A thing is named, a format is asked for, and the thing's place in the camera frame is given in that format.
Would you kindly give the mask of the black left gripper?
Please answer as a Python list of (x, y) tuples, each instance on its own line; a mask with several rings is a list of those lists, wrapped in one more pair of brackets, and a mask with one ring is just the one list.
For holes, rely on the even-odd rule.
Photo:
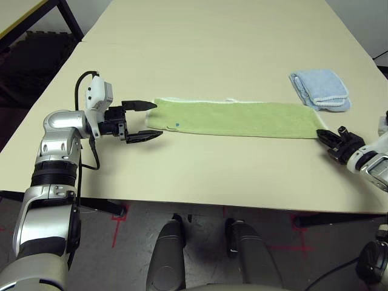
[(121, 101), (121, 106), (109, 107), (104, 112), (104, 120), (101, 122), (101, 135), (118, 137), (127, 144), (146, 142), (161, 136), (163, 131), (159, 130), (142, 130), (138, 133), (127, 134), (125, 111), (143, 112), (154, 108), (157, 108), (156, 104), (140, 100)]

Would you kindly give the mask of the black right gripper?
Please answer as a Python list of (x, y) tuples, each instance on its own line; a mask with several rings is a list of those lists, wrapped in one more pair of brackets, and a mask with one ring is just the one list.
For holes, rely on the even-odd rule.
[(324, 129), (318, 129), (316, 134), (318, 139), (329, 148), (329, 156), (341, 165), (346, 165), (350, 157), (365, 145), (362, 137), (349, 132), (344, 126), (338, 129), (338, 134)]

